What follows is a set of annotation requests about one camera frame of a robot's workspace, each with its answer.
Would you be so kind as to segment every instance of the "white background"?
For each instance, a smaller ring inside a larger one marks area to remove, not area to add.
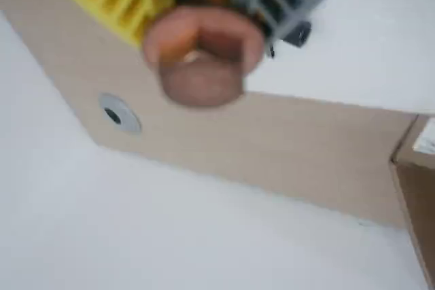
[[[306,46],[276,45],[252,91],[435,113],[434,0],[327,0]]]
[[[408,234],[94,145],[0,19],[0,289],[425,289]]]

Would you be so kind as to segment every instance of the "label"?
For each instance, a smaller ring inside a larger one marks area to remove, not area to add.
[[[435,118],[429,119],[426,127],[414,143],[414,151],[435,155]]]

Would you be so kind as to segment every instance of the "copper object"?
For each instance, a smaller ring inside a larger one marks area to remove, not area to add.
[[[143,42],[145,59],[173,101],[214,107],[243,94],[243,79],[261,60],[264,38],[230,0],[181,0],[158,18]]]

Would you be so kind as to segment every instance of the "metal grommet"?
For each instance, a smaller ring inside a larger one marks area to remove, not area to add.
[[[141,132],[142,128],[139,119],[123,100],[112,94],[102,93],[99,96],[99,104],[105,117],[116,128],[131,134]]]

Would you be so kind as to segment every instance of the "blurry object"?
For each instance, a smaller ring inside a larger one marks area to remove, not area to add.
[[[145,35],[143,51],[166,95],[191,107],[215,107],[243,94],[243,78],[264,53],[262,31],[228,8],[230,0],[176,0]]]

